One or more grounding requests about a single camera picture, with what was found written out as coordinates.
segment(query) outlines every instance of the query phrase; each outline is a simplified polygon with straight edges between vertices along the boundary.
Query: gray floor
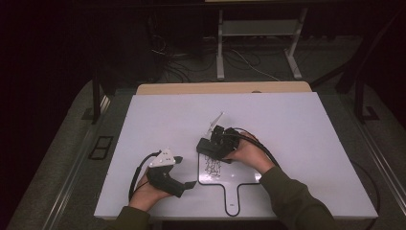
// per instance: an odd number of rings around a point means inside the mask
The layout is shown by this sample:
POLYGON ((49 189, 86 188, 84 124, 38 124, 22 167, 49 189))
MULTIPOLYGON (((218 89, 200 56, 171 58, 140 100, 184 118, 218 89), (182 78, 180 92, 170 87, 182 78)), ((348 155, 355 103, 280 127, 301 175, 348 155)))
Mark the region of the gray floor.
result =
MULTIPOLYGON (((338 37, 334 41, 311 38, 300 41, 295 57, 300 65, 304 81, 311 82, 346 62, 354 53, 361 39, 358 37, 338 37)), ((208 39, 207 55, 204 58, 173 56, 170 66, 183 71, 191 81, 216 81, 214 41, 208 39)), ((248 67, 244 60, 233 50, 238 51, 252 66, 281 81, 293 81, 282 50, 288 40, 268 38, 249 38, 226 40, 225 81, 272 81, 248 67)), ((338 78, 329 80, 314 89, 325 106, 327 114, 346 150, 353 160, 372 177, 377 184, 380 198, 379 218, 373 229, 404 229, 406 217, 399 208, 390 187, 381 171, 376 167, 371 148, 365 141, 363 130, 367 129, 375 143, 384 153, 389 165, 401 184, 406 185, 406 132, 393 114, 379 100, 373 90, 366 90, 366 105, 371 106, 380 120, 368 121, 360 126, 352 115, 353 96, 337 95, 334 85, 338 78)), ((180 82, 179 76, 164 73, 159 82, 180 82)), ((84 85, 81 92, 62 124, 54 142, 47 152, 33 183, 17 209, 9 229, 103 229, 107 222, 94 218, 93 213, 105 178, 114 148, 124 122, 132 91, 119 90, 110 97, 109 107, 103 112, 101 120, 91 125, 82 120, 84 111, 92 106, 91 82, 84 85), (113 136, 113 145, 102 161, 89 160, 87 154, 93 148, 99 136, 113 136), (60 212, 53 205, 60 207, 60 212)), ((372 203, 378 201, 378 194, 368 176, 354 166, 363 182, 372 203)), ((370 220, 338 220, 342 229, 365 229, 370 220)), ((207 228, 209 223, 200 222, 207 228)), ((182 222, 164 223, 164 229, 186 229, 189 225, 182 222)), ((243 229, 243 224, 219 223, 215 229, 243 229)), ((260 227, 270 228, 271 222, 262 222, 260 227)))

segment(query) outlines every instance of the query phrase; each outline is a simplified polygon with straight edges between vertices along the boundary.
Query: white board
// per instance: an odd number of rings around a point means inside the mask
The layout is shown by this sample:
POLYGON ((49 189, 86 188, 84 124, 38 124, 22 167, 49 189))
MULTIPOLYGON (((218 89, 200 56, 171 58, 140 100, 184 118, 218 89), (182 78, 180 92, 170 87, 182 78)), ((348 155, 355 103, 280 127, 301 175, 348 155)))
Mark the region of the white board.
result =
MULTIPOLYGON (((171 177, 197 180, 195 148, 220 111, 225 114, 219 125, 254 133, 282 169, 306 184, 336 218, 377 217, 316 93, 134 96, 95 216, 114 219, 120 213, 135 169, 157 150, 170 148, 184 157, 171 177)), ((196 184, 181 198, 161 200, 150 213, 156 219, 226 219, 224 193, 221 186, 196 184)), ((239 186, 238 201, 234 219, 275 217, 260 185, 239 186)))

